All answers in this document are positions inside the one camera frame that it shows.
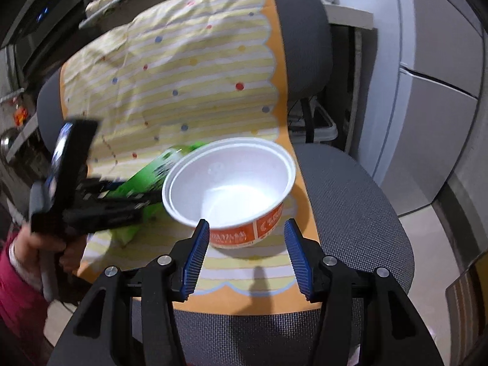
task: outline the tile floor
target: tile floor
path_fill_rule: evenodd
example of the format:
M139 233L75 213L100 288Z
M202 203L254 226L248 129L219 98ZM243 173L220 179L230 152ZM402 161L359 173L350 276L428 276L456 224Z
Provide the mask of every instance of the tile floor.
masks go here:
M433 208L428 206L400 218L412 244L415 276L409 293L424 322L436 335L445 365L450 362L450 323L446 288L459 277L450 244ZM71 312L54 302L48 311L47 339L55 345Z

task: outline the green snack bag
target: green snack bag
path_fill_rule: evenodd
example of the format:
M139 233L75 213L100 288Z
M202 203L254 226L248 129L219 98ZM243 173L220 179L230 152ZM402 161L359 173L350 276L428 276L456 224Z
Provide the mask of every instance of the green snack bag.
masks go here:
M114 191L109 191L106 196L128 196L133 193L161 190L163 188L163 182L172 167L184 156L203 145L205 145L205 143L197 142L191 146L176 145L168 148L119 188ZM142 223L146 223L151 216L162 210L164 210L164 207L160 203L146 206L142 212ZM112 229L111 232L113 238L125 246L137 234L141 226L142 224L136 224L128 227L121 227Z

